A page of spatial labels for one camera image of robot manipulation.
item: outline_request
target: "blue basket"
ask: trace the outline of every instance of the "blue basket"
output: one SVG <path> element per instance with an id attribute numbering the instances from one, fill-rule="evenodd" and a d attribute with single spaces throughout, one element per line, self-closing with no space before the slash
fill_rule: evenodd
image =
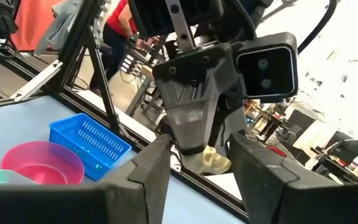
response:
<path id="1" fill-rule="evenodd" d="M 85 175 L 93 180 L 103 178 L 132 149 L 83 113 L 53 122 L 49 127 L 49 141 L 75 152 L 84 164 Z"/>

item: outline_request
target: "red shirt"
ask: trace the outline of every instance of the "red shirt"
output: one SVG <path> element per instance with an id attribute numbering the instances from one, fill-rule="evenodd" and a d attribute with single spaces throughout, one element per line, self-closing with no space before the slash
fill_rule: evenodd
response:
<path id="1" fill-rule="evenodd" d="M 127 37 L 127 34 L 124 32 L 124 29 L 121 26 L 121 23 L 119 22 L 119 15 L 122 12 L 122 10 L 124 9 L 124 7 L 128 4 L 128 0 L 119 0 L 119 3 L 116 7 L 116 9 L 114 10 L 114 12 L 112 12 L 111 16 L 107 19 L 107 24 L 109 24 L 109 26 L 116 31 L 117 33 L 123 35 L 124 37 Z M 131 18 L 129 20 L 129 25 L 131 26 L 131 30 L 133 33 L 137 32 L 136 26 L 135 26 L 135 22 L 133 20 L 133 18 Z"/>

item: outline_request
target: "light blue table surface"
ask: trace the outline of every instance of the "light blue table surface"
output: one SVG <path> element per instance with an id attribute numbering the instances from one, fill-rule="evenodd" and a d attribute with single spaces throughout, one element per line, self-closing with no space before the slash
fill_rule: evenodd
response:
<path id="1" fill-rule="evenodd" d="M 74 112 L 49 96 L 0 107 L 0 162 L 10 148 L 29 141 L 48 141 L 49 123 L 67 118 Z M 128 153 L 122 165 L 135 155 Z M 242 223 L 239 219 L 171 177 L 163 223 Z"/>

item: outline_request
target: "red object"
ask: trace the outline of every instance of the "red object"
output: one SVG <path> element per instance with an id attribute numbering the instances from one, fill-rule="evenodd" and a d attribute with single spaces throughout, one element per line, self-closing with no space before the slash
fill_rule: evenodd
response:
<path id="1" fill-rule="evenodd" d="M 9 150 L 1 169 L 13 170 L 39 184 L 79 184 L 81 159 L 69 149 L 46 141 L 27 142 Z"/>
<path id="2" fill-rule="evenodd" d="M 33 51 L 53 21 L 52 6 L 62 0 L 21 0 L 16 16 L 19 30 L 11 35 L 19 51 Z"/>
<path id="3" fill-rule="evenodd" d="M 124 29 L 121 26 L 121 23 L 119 22 L 119 15 L 122 12 L 122 10 L 124 10 L 124 7 L 128 4 L 128 0 L 120 0 L 117 8 L 112 12 L 111 16 L 107 19 L 107 24 L 109 24 L 109 26 L 115 30 L 117 33 L 123 35 L 124 37 L 127 37 L 127 34 L 124 32 Z M 135 26 L 135 22 L 133 20 L 133 18 L 131 18 L 129 20 L 129 25 L 131 26 L 131 30 L 133 33 L 137 32 L 136 26 Z"/>
<path id="4" fill-rule="evenodd" d="M 283 151 L 277 149 L 275 146 L 266 146 L 266 148 L 270 149 L 281 157 L 287 158 L 287 155 Z"/>

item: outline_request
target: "pink bowl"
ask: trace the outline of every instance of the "pink bowl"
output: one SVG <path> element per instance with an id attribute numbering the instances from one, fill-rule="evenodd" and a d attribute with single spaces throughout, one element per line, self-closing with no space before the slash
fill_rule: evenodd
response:
<path id="1" fill-rule="evenodd" d="M 39 184 L 79 184 L 81 159 L 69 149 L 47 141 L 27 142 L 9 150 L 1 169 L 13 170 Z"/>

